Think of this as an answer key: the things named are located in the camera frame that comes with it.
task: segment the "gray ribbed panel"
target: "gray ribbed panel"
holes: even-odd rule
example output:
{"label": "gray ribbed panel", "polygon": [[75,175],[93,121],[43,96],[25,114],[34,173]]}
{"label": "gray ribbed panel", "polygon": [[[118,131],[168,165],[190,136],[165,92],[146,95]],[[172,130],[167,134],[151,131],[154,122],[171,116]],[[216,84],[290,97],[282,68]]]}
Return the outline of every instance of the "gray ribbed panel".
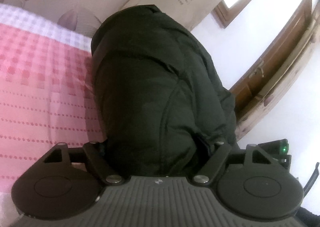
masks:
{"label": "gray ribbed panel", "polygon": [[108,187],[86,212],[61,221],[23,216],[12,227],[303,227],[294,218],[257,223],[242,219],[220,205],[208,188],[186,178],[132,177]]}

